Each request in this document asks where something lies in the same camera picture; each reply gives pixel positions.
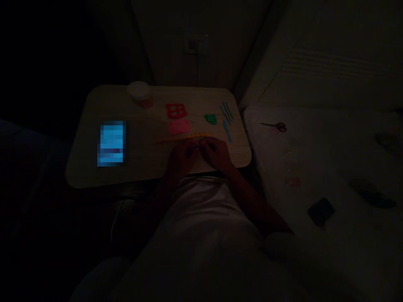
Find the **mattress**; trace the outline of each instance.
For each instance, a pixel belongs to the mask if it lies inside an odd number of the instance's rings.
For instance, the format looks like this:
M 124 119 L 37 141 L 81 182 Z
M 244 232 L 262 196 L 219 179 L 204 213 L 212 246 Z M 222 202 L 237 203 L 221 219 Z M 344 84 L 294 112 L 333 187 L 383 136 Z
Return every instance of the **mattress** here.
M 331 251 L 371 300 L 400 301 L 403 162 L 374 138 L 391 133 L 403 147 L 397 114 L 250 106 L 243 121 L 266 198 L 295 234 Z M 287 131 L 261 122 L 282 122 Z M 396 207 L 369 205 L 350 187 L 352 179 L 373 183 Z M 335 213 L 317 227 L 307 210 L 322 198 Z

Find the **wooden table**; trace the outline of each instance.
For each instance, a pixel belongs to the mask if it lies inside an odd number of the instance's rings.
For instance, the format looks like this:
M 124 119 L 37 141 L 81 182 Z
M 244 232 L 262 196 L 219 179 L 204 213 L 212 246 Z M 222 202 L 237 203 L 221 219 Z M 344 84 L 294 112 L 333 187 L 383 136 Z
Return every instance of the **wooden table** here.
M 96 187 L 161 177 L 167 165 L 172 147 L 177 142 L 154 142 L 172 137 L 168 134 L 168 103 L 184 103 L 188 113 L 183 117 L 190 122 L 191 132 L 183 136 L 207 132 L 224 140 L 236 167 L 247 166 L 251 161 L 251 149 L 245 134 L 234 96 L 226 89 L 152 86 L 154 106 L 142 109 L 135 105 L 126 93 L 126 86 L 101 85 L 87 97 L 76 138 L 66 167 L 66 179 L 75 188 Z M 228 141 L 222 126 L 224 115 L 220 110 L 227 102 L 234 122 L 228 125 L 233 143 Z M 209 124 L 205 114 L 216 114 L 218 123 Z M 97 167 L 97 142 L 100 125 L 104 121 L 127 121 L 128 153 L 126 164 L 121 167 Z M 191 173 L 213 171 L 201 156 Z

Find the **plastic jar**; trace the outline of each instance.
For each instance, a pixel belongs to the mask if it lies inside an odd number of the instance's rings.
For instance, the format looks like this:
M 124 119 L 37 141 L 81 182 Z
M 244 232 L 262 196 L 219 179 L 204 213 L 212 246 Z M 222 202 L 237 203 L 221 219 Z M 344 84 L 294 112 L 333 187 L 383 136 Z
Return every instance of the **plastic jar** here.
M 145 82 L 133 82 L 127 85 L 127 92 L 133 99 L 133 102 L 142 108 L 151 108 L 154 103 L 151 96 L 150 86 Z

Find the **blue sculpting tool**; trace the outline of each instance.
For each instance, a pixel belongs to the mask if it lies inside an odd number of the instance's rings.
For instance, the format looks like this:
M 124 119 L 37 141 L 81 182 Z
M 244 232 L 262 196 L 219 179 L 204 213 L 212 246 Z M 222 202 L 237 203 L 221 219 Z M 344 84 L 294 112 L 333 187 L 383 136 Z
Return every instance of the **blue sculpting tool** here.
M 225 119 L 228 121 L 228 123 L 231 125 L 229 118 L 225 115 L 224 109 L 222 109 L 222 107 L 220 106 L 220 109 L 222 111 L 222 114 L 224 114 Z
M 228 107 L 228 103 L 225 102 L 225 105 L 226 105 L 227 108 L 228 108 L 228 111 L 229 111 L 229 113 L 230 113 L 230 115 L 231 115 L 232 121 L 234 121 L 234 117 L 232 116 L 231 110 L 230 110 L 230 108 Z
M 222 102 L 222 105 L 224 106 L 225 112 L 227 113 L 228 119 L 231 120 L 230 114 L 228 113 L 227 107 L 225 107 L 225 103 Z
M 228 135 L 228 140 L 230 141 L 230 143 L 232 143 L 231 134 L 230 131 L 228 131 L 227 123 L 225 122 L 225 120 L 222 120 L 222 124 L 224 125 L 224 129 Z

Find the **wall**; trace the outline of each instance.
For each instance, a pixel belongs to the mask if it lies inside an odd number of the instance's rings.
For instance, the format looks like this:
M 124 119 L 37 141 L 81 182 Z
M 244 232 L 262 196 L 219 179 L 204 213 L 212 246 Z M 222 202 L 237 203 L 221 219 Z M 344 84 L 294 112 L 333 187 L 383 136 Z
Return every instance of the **wall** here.
M 292 1 L 245 93 L 235 89 L 240 108 L 401 107 L 401 8 L 394 0 Z
M 199 85 L 232 90 L 267 15 L 267 0 L 131 0 L 157 85 L 196 86 L 197 60 L 183 31 L 210 34 Z

